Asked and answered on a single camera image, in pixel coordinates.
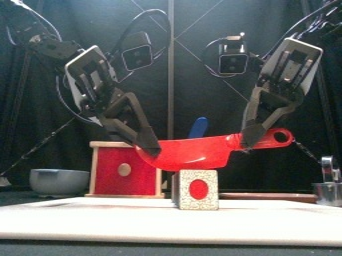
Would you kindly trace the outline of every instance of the red frying pan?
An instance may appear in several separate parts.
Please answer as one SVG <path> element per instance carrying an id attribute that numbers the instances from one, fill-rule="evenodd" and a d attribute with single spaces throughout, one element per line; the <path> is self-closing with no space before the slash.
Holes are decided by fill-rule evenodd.
<path id="1" fill-rule="evenodd" d="M 182 169 L 217 169 L 225 167 L 232 151 L 244 151 L 242 134 L 185 140 L 161 140 L 161 154 L 154 157 L 135 146 L 142 159 L 154 167 L 167 171 Z M 286 147 L 293 142 L 293 134 L 284 128 L 270 129 L 253 147 L 254 149 Z"/>

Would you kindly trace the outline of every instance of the red dot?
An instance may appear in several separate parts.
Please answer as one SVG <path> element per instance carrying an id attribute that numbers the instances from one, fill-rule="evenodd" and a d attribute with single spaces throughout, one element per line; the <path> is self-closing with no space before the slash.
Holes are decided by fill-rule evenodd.
<path id="1" fill-rule="evenodd" d="M 194 180 L 190 183 L 189 186 L 189 192 L 190 195 L 197 199 L 201 200 L 203 198 L 206 198 L 207 194 L 209 194 L 209 185 L 203 180 Z"/>

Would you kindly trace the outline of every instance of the clear cup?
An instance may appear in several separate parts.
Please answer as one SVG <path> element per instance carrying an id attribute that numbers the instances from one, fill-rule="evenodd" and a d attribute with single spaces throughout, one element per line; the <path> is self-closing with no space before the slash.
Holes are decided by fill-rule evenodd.
<path id="1" fill-rule="evenodd" d="M 342 183 L 325 182 L 314 183 L 314 194 L 317 204 L 328 206 L 342 206 Z"/>

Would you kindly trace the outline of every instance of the red wooden box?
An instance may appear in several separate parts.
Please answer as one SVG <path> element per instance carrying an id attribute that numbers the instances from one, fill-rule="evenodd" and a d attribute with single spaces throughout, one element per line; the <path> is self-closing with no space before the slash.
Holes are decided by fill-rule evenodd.
<path id="1" fill-rule="evenodd" d="M 162 171 L 149 165 L 125 142 L 93 141 L 87 196 L 163 197 Z"/>

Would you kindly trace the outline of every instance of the bowl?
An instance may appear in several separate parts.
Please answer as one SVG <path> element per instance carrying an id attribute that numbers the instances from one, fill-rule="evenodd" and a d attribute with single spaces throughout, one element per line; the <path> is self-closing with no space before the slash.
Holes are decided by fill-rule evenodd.
<path id="1" fill-rule="evenodd" d="M 42 197 L 81 195 L 90 183 L 90 172 L 65 169 L 32 169 L 30 186 Z"/>

